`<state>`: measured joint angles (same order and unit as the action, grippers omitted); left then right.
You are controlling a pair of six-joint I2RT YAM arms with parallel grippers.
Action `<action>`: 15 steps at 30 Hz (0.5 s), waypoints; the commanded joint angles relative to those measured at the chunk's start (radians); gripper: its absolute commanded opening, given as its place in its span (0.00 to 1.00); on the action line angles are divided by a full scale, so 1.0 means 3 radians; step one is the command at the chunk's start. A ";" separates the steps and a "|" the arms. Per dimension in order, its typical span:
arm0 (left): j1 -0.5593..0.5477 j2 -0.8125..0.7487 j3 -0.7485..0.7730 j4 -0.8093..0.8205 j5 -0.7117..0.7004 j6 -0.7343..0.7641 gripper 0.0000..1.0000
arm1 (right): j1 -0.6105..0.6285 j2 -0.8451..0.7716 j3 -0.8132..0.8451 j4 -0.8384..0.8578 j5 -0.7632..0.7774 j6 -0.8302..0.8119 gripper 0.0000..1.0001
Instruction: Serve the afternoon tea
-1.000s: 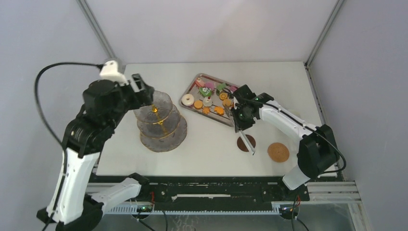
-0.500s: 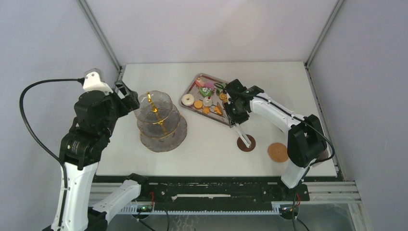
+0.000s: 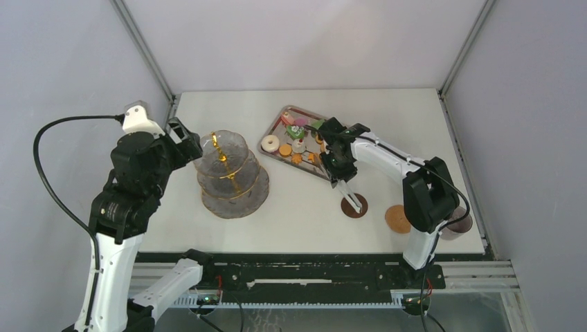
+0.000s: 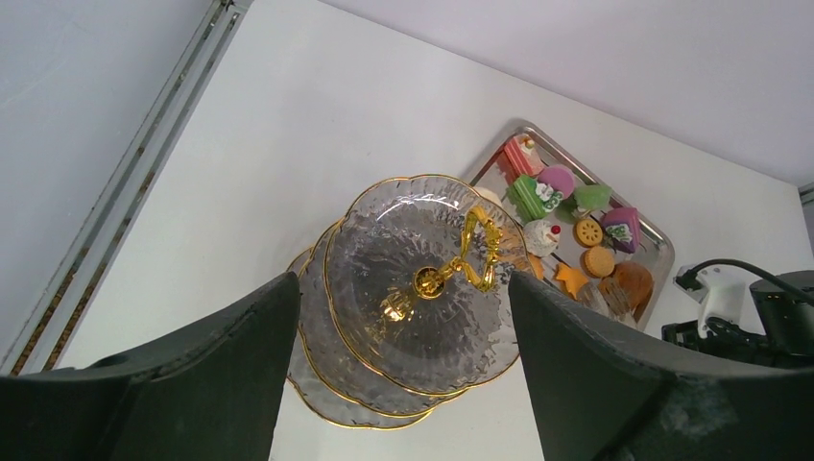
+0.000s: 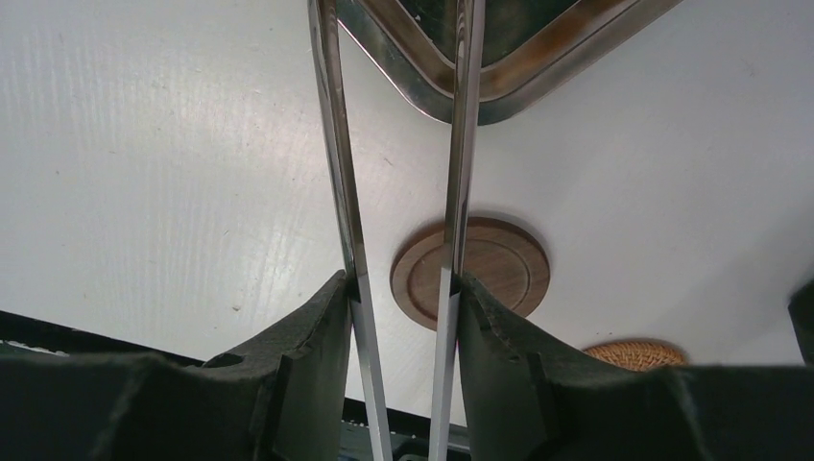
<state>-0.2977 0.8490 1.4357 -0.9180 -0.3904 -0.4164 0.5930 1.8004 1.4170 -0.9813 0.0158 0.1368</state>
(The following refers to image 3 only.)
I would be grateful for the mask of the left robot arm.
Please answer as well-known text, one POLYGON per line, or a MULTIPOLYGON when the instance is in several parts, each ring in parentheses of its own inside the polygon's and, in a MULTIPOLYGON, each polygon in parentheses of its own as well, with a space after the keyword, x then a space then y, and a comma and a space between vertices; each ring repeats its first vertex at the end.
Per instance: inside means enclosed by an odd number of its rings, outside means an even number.
POLYGON ((191 286, 215 283, 213 266, 191 250, 171 272, 133 297, 130 281, 150 217, 161 204, 171 173, 201 158, 199 135, 178 118, 167 132, 146 129, 121 137, 110 158, 113 168, 89 216, 92 262, 80 315, 67 331, 153 331, 162 314, 191 286))

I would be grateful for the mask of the three-tier glass dessert stand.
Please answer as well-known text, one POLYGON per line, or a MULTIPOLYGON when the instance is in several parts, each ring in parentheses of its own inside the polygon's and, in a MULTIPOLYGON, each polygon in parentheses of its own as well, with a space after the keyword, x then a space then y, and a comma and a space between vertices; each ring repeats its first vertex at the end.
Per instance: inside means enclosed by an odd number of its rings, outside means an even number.
POLYGON ((222 219, 256 212, 269 195, 269 175, 240 134, 218 130, 200 139, 194 161, 203 205, 222 219))

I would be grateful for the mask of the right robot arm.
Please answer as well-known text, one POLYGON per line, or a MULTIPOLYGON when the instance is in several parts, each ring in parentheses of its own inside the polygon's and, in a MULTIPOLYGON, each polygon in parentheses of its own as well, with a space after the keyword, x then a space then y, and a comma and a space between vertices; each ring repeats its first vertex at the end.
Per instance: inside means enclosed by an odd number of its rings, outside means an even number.
POLYGON ((314 133, 325 143, 325 151, 319 155, 322 169, 355 212, 363 205, 348 183, 358 172, 357 162, 378 169, 401 185, 411 230, 400 278, 407 287, 419 287, 428 277, 426 267, 433 261, 440 232, 460 204, 467 202, 453 184, 446 163, 438 157, 425 160, 403 152, 360 123, 346 127, 330 118, 314 133))

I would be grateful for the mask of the metal serving tray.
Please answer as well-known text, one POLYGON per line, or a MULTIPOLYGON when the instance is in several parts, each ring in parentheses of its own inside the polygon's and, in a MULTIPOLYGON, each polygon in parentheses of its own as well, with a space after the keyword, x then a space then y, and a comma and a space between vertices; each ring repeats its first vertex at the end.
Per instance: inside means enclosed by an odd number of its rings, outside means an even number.
POLYGON ((319 157, 325 151, 326 143, 315 132, 326 119, 306 109, 287 105, 262 135, 258 149, 266 156, 327 180, 319 157))

